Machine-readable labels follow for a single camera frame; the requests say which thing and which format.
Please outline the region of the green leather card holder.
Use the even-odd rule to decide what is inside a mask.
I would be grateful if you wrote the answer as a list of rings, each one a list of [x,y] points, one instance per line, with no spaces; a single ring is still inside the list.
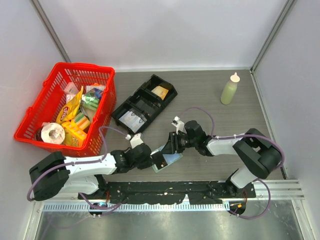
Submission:
[[[162,148],[164,147],[164,145],[162,145],[161,147],[155,149],[154,151],[151,152],[151,155],[153,153],[156,153],[156,152],[161,152]],[[181,153],[175,153],[175,154],[163,154],[165,160],[167,161],[168,166],[170,166],[171,164],[175,163],[177,160],[181,159],[183,157],[183,155]]]

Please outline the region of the dark credit card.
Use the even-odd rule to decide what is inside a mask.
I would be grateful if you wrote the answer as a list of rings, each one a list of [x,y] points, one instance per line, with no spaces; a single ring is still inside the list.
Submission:
[[[153,153],[151,155],[151,158],[152,158],[152,162],[153,162],[153,168],[154,170],[157,172],[157,171],[160,171],[161,169],[165,168],[168,163],[167,161],[165,160],[163,154],[159,151]]]

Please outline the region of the white credit card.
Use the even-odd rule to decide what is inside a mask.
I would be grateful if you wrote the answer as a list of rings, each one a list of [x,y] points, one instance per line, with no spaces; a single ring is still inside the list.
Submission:
[[[130,113],[129,127],[136,133],[145,123],[145,120],[140,116],[136,115],[134,112]]]

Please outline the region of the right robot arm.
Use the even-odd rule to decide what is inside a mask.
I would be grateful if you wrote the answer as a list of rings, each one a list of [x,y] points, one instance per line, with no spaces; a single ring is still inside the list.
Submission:
[[[210,136],[195,120],[187,123],[174,120],[172,124],[176,131],[169,133],[162,154],[180,154],[187,148],[194,148],[202,156],[237,155],[241,159],[244,166],[225,181],[230,197],[238,197],[249,183],[266,179],[284,164],[281,148],[255,128],[240,135]]]

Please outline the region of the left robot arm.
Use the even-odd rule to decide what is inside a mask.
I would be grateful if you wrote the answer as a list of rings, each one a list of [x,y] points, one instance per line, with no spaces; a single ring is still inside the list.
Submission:
[[[81,193],[102,199],[107,193],[102,175],[149,168],[154,164],[151,155],[151,149],[144,143],[91,157],[69,157],[60,151],[50,153],[29,170],[31,187],[27,200],[45,201],[59,193]]]

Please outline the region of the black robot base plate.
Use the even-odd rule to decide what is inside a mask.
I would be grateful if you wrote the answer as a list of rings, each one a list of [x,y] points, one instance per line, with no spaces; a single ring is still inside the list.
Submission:
[[[109,200],[112,204],[173,205],[188,197],[192,205],[219,204],[222,199],[253,199],[256,191],[252,183],[236,189],[220,181],[137,181],[104,183],[88,200]]]

